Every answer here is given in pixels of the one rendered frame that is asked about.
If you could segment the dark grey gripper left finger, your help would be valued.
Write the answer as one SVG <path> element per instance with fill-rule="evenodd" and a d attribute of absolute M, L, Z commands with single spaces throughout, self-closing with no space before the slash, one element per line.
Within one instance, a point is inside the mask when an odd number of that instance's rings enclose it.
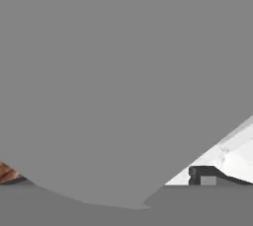
<path fill-rule="evenodd" d="M 18 183 L 24 182 L 26 180 L 27 180 L 27 178 L 25 178 L 23 176 L 20 176 L 20 177 L 18 177 L 16 179 L 13 179 L 11 181 L 0 183 L 0 186 L 14 185 L 14 184 L 18 184 Z"/>

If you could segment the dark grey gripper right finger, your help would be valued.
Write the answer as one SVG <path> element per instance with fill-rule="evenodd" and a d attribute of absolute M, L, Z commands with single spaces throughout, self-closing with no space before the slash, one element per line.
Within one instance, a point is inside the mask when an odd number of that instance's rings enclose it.
<path fill-rule="evenodd" d="M 215 166 L 191 166 L 188 174 L 189 186 L 252 186 L 252 183 L 224 174 Z"/>

